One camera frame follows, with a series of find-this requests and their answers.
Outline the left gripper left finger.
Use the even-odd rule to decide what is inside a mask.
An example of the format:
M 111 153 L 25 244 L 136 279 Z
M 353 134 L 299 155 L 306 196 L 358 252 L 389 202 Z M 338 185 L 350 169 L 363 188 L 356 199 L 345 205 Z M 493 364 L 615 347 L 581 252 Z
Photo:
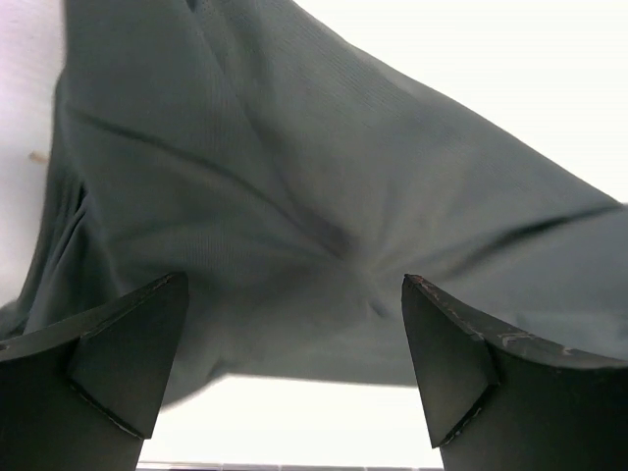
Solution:
M 152 437 L 188 307 L 169 274 L 1 343 L 3 471 L 135 469 Z

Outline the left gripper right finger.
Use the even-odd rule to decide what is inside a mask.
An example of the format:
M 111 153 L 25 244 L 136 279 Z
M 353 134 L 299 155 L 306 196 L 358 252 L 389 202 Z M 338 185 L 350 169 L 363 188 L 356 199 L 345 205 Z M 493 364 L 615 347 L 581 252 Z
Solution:
M 430 442 L 447 471 L 621 471 L 627 364 L 472 308 L 422 277 L 402 317 Z

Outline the dark grey t shirt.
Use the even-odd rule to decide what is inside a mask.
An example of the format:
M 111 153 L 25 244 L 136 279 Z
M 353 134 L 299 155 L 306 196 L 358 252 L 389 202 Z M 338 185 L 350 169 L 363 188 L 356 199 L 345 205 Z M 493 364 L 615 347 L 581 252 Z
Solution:
M 169 272 L 165 395 L 233 374 L 410 386 L 419 275 L 627 355 L 627 209 L 290 1 L 69 1 L 52 156 L 11 338 Z

